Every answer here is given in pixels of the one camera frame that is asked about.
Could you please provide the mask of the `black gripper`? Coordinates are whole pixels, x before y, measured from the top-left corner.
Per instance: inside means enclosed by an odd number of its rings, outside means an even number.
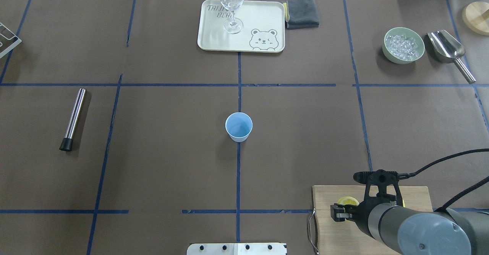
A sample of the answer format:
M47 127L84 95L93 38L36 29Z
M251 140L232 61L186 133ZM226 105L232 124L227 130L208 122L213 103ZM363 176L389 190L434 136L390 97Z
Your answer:
M365 185L363 201L358 205L330 205L332 220L335 222L353 221L357 225L367 225L370 212L382 203L403 206L402 194L396 171L362 171L353 175L355 182Z

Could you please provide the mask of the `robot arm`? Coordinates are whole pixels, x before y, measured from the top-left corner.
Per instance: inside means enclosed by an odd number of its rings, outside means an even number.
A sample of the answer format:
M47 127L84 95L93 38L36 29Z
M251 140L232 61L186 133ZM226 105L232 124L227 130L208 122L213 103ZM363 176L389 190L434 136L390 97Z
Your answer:
M357 172L353 179L365 185L363 201L330 206L335 222L353 221L367 236L402 255L487 255L487 212L462 212L450 208L433 212L403 206L395 171Z

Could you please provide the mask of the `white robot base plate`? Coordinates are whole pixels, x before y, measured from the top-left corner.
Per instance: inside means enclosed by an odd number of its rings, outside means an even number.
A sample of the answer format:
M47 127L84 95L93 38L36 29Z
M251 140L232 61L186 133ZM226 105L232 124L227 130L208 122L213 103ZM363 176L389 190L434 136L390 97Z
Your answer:
M287 255L285 243L195 243L189 245L187 255Z

